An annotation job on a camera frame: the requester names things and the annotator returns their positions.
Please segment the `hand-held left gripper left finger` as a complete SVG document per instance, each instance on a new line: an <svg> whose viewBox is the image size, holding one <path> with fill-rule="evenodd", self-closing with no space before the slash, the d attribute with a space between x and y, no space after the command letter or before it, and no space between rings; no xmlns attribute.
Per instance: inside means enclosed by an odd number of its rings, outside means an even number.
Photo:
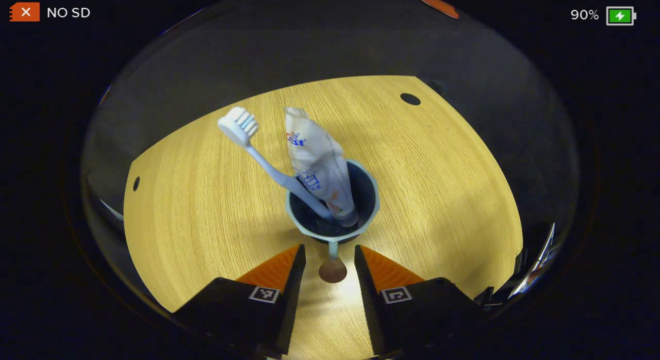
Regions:
<svg viewBox="0 0 660 360"><path fill-rule="evenodd" d="M287 355L305 249L288 248L235 280L212 280L173 313L175 322L241 357Z"/></svg>

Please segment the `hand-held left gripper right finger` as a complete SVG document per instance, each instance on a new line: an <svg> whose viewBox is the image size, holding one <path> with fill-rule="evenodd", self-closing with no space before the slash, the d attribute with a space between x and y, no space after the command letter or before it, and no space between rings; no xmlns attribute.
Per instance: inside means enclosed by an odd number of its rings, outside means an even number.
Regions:
<svg viewBox="0 0 660 360"><path fill-rule="evenodd" d="M450 280L427 280L372 248L354 249L376 357L432 357L488 322L487 312Z"/></svg>

